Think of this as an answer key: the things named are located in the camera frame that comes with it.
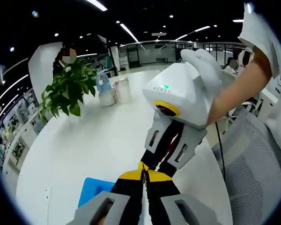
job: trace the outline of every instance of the person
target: person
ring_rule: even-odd
[[[230,63],[231,63],[232,60],[233,60],[233,57],[229,57],[229,58],[227,59],[227,63],[226,63],[226,65],[223,67],[223,70],[227,70],[228,72],[235,74],[235,73],[236,73],[235,70],[232,69],[231,66],[230,66]]]
[[[251,3],[244,4],[244,22],[239,39],[254,51],[254,57],[238,79],[214,98],[208,125],[257,95],[271,78],[276,78],[278,74],[281,76],[281,43]],[[265,124],[281,149],[281,93]]]
[[[71,68],[68,66],[77,58],[76,51],[73,48],[61,48],[53,62],[53,77],[59,74],[64,68],[66,72]]]
[[[246,47],[244,50],[242,50],[237,58],[238,61],[238,74],[240,75],[244,68],[251,62],[254,58],[254,52],[252,49]]]

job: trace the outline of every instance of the glass wall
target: glass wall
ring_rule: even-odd
[[[208,51],[221,66],[224,66],[229,57],[237,60],[238,54],[245,49],[245,46],[241,43],[238,45],[230,43],[210,43],[203,44],[203,48]]]
[[[183,49],[203,47],[215,60],[224,66],[229,57],[237,59],[245,48],[241,43],[190,43],[185,41],[147,41],[140,44],[131,43],[119,47],[121,70],[145,66],[148,64],[171,64],[180,62]]]
[[[181,60],[182,49],[192,49],[193,43],[179,41],[151,41],[119,47],[121,68],[135,68],[147,64],[171,64]]]

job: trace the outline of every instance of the white pillar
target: white pillar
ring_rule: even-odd
[[[62,48],[62,42],[40,45],[28,62],[28,70],[34,93],[39,103],[42,92],[53,82],[53,62]]]
[[[118,47],[117,46],[111,47],[111,54],[112,54],[112,57],[114,60],[115,67],[118,69],[118,71],[120,71],[121,65],[120,65],[120,59],[118,56]]]

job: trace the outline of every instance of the green potted plant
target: green potted plant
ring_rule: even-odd
[[[54,117],[62,110],[65,114],[80,116],[78,101],[83,103],[83,94],[89,92],[95,96],[96,70],[90,63],[76,60],[70,64],[71,69],[65,68],[53,77],[53,82],[42,93],[42,103],[39,105],[39,118],[46,123],[45,113],[50,111]]]

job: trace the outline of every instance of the blue basket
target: blue basket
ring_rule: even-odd
[[[93,197],[95,197],[102,191],[111,191],[113,185],[113,182],[96,180],[87,177],[82,187],[78,208],[84,205],[85,203],[88,203]]]

